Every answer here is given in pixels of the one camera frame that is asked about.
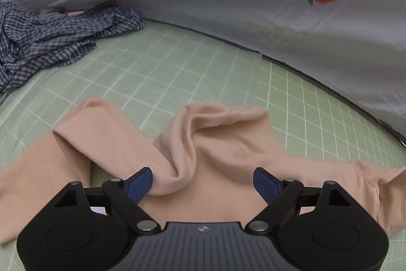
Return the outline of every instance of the plaid shirt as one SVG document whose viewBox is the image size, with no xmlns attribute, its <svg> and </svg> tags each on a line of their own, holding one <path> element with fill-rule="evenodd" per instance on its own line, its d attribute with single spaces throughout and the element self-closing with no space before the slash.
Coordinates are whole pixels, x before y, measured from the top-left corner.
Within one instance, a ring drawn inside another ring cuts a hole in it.
<svg viewBox="0 0 406 271">
<path fill-rule="evenodd" d="M 23 85 L 42 68 L 70 65 L 96 48 L 90 38 L 144 27 L 132 8 L 99 4 L 76 17 L 41 23 L 17 4 L 0 0 L 0 96 Z"/>
</svg>

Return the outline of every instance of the silver screw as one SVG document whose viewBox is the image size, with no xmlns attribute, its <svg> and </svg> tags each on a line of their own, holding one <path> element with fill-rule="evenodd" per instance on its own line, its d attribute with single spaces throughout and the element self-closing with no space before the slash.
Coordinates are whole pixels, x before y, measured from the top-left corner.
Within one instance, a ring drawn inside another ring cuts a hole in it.
<svg viewBox="0 0 406 271">
<path fill-rule="evenodd" d="M 153 220 L 142 220 L 137 223 L 137 227 L 142 231 L 152 231 L 158 226 Z"/>
<path fill-rule="evenodd" d="M 264 222 L 263 220 L 255 220 L 251 222 L 248 226 L 251 230 L 255 232 L 263 232 L 269 228 L 268 223 Z"/>
</svg>

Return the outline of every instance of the ribbed surface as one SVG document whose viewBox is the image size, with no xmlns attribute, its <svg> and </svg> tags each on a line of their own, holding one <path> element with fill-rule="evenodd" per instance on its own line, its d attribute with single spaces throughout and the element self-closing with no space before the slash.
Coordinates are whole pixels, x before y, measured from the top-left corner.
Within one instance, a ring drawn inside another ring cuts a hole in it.
<svg viewBox="0 0 406 271">
<path fill-rule="evenodd" d="M 156 236 L 139 238 L 110 271 L 297 271 L 270 239 L 251 236 L 238 223 L 170 223 Z"/>
</svg>

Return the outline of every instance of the peach garment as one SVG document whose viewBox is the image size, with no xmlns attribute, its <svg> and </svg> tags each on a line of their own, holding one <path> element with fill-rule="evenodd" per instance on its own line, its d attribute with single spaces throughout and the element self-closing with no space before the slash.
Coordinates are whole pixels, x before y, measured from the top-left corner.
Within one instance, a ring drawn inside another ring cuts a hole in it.
<svg viewBox="0 0 406 271">
<path fill-rule="evenodd" d="M 335 180 L 390 236 L 406 227 L 406 168 L 291 157 L 266 109 L 197 103 L 184 107 L 154 144 L 113 104 L 90 98 L 0 171 L 0 243 L 15 238 L 69 181 L 89 185 L 90 163 L 128 178 L 142 167 L 154 184 L 141 207 L 167 221 L 241 221 L 265 202 L 252 185 L 256 167 L 305 186 Z"/>
</svg>

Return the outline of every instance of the green grid surface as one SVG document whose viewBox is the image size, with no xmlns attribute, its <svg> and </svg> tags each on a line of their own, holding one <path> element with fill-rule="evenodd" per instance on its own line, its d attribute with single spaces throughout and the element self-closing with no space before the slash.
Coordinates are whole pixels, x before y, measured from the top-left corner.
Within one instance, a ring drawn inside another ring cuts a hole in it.
<svg viewBox="0 0 406 271">
<path fill-rule="evenodd" d="M 112 101 L 150 140 L 188 103 L 246 103 L 268 109 L 275 133 L 295 156 L 406 165 L 406 150 L 380 127 L 259 54 L 151 22 L 96 43 L 76 64 L 37 73 L 0 106 L 0 167 L 91 96 Z M 92 185 L 107 178 L 92 168 Z M 391 239 L 382 270 L 406 269 L 405 234 Z M 23 269 L 15 241 L 1 246 L 0 270 Z"/>
</svg>

